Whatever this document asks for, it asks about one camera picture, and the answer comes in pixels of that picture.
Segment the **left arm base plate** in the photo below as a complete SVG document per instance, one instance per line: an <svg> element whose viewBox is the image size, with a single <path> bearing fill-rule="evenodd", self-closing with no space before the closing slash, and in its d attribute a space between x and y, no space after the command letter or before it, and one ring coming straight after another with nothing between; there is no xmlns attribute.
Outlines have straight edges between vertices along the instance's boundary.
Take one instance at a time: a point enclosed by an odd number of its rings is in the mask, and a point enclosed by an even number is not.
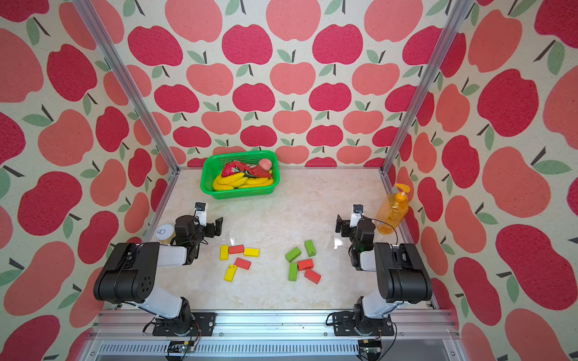
<svg viewBox="0 0 578 361"><path fill-rule="evenodd" d="M193 312L174 319L157 318L154 322L153 336L176 337L193 335L212 336L216 324L216 313Z"/></svg>

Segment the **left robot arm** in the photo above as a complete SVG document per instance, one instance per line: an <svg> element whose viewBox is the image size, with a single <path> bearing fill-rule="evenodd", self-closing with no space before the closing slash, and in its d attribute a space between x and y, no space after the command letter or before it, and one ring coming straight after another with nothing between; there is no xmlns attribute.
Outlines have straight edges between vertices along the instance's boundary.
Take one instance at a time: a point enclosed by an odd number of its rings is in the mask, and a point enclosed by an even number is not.
<svg viewBox="0 0 578 361"><path fill-rule="evenodd" d="M176 219L176 236L168 245L159 242L120 243L99 273L93 295L111 304L131 304L155 316L155 320L176 334L194 326L188 300L155 285L159 268L189 266L199 256L207 238L220 236L224 218L203 224L197 215Z"/></svg>

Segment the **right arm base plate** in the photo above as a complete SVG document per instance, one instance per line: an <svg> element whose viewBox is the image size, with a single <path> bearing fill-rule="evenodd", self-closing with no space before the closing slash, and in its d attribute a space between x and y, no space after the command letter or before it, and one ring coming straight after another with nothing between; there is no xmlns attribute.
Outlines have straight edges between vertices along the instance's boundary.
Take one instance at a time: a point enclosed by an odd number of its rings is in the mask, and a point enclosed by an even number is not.
<svg viewBox="0 0 578 361"><path fill-rule="evenodd" d="M378 338L395 335L390 317L373 319L357 315L353 311L339 311L328 315L326 325L331 326L335 336L360 336Z"/></svg>

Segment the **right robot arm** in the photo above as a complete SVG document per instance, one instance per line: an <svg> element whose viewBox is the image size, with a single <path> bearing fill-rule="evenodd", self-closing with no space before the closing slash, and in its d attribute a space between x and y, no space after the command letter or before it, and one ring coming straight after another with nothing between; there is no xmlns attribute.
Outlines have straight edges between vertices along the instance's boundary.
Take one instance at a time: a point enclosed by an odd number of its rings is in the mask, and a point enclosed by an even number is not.
<svg viewBox="0 0 578 361"><path fill-rule="evenodd" d="M413 244L375 242L376 225L362 214L336 221L336 233L349 238L349 257L360 272L374 272L377 288L361 296L352 311L333 315L335 334L356 332L373 335L391 325L389 314L403 305L429 301L433 287L424 263Z"/></svg>

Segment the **yellow block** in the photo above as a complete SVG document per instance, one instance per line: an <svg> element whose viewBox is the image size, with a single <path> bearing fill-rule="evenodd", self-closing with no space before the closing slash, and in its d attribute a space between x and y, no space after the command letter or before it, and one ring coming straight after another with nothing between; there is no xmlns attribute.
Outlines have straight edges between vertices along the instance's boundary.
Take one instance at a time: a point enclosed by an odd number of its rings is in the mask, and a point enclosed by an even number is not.
<svg viewBox="0 0 578 361"><path fill-rule="evenodd" d="M221 261L229 260L229 246L228 245L221 245L219 257Z"/></svg>
<svg viewBox="0 0 578 361"><path fill-rule="evenodd" d="M237 265L229 265L229 266L227 267L227 271L226 271L226 273L225 273L225 275L224 275L224 280L227 281L227 282L232 282L233 279L234 279L234 277L235 277L235 275L236 275L237 269L238 269L238 266L237 266Z"/></svg>
<svg viewBox="0 0 578 361"><path fill-rule="evenodd" d="M257 248L245 248L243 255L245 257L259 257L260 249Z"/></svg>

